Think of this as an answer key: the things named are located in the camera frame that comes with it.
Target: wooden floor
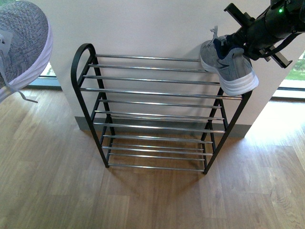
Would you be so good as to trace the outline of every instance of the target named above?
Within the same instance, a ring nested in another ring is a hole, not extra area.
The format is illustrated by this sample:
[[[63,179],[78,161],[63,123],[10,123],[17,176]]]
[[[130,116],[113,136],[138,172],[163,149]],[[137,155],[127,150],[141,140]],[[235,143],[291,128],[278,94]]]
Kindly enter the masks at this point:
[[[105,169],[62,92],[0,104],[0,229],[305,229],[305,103],[270,102],[209,173]]]

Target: metal shoe rack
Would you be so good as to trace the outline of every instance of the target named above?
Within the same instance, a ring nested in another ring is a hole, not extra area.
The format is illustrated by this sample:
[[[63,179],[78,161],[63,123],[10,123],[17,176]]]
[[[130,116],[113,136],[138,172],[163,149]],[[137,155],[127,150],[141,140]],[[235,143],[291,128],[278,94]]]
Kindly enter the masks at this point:
[[[80,60],[84,58],[86,64],[78,74]],[[194,80],[191,74],[202,75],[203,79],[209,76],[198,62],[100,55],[92,44],[80,46],[73,59],[71,81],[106,167],[208,172],[252,92],[226,96],[217,81]],[[152,63],[161,63],[161,67],[151,67]],[[197,69],[168,67],[172,63],[181,63],[179,66],[194,63]],[[179,77],[168,78],[168,73]],[[181,92],[180,89],[186,86],[194,90]],[[214,93],[209,90],[202,93],[203,87],[213,89]],[[193,93],[198,88],[200,93]],[[96,95],[96,99],[87,101],[84,94]],[[230,122],[224,108],[225,100],[236,105]]]

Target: baseboard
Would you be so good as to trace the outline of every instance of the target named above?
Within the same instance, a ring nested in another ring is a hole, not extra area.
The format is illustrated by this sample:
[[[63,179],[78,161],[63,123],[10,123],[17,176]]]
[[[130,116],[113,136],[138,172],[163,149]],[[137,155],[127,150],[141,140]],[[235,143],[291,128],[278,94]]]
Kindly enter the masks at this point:
[[[89,130],[88,124],[86,122],[85,117],[75,117],[77,124],[81,130]],[[95,122],[97,123],[103,123],[104,119],[95,119]],[[176,128],[190,128],[190,129],[204,129],[205,124],[204,123],[182,123],[182,122],[160,122],[160,121],[138,121],[138,120],[114,120],[113,121],[116,124],[129,124],[129,125],[144,125],[144,126],[166,126],[166,127],[176,127]],[[230,137],[237,137],[237,138],[243,138],[245,137],[246,133],[250,129],[251,125],[241,125],[236,124],[231,133]],[[102,131],[102,125],[95,125],[95,128],[97,131]],[[213,128],[215,130],[223,130],[224,125],[223,124],[213,124]],[[134,128],[116,128],[120,132],[135,132]],[[171,131],[171,130],[160,130],[160,129],[142,129],[143,133],[149,133],[149,134],[177,134],[177,135],[201,135],[199,132],[194,131]]]

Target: sneaker upper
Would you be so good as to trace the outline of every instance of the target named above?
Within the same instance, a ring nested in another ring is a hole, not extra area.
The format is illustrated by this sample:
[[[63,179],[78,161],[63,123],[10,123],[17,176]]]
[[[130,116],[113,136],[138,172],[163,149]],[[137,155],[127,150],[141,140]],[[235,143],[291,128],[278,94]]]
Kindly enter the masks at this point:
[[[250,74],[253,69],[251,64],[243,56],[243,48],[233,46],[228,53],[220,52],[222,42],[213,39],[202,44],[200,55],[203,62],[214,68],[226,81],[233,81]]]
[[[48,38],[48,20],[42,10],[28,1],[0,7],[0,64],[8,82],[27,71],[38,59]],[[0,74],[0,88],[5,86]]]

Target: sneaker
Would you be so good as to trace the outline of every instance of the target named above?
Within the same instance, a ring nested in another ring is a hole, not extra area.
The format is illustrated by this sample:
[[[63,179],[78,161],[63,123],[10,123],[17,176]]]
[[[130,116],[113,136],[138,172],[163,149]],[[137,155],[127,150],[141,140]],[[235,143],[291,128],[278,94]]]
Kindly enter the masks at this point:
[[[52,43],[50,24],[38,6],[16,1],[0,7],[0,102],[14,92],[27,100],[20,89],[43,72]]]
[[[243,56],[243,48],[233,46],[225,50],[226,37],[217,37],[217,26],[211,41],[201,45],[200,57],[203,68],[219,75],[220,86],[230,96],[241,95],[258,86],[258,78]]]

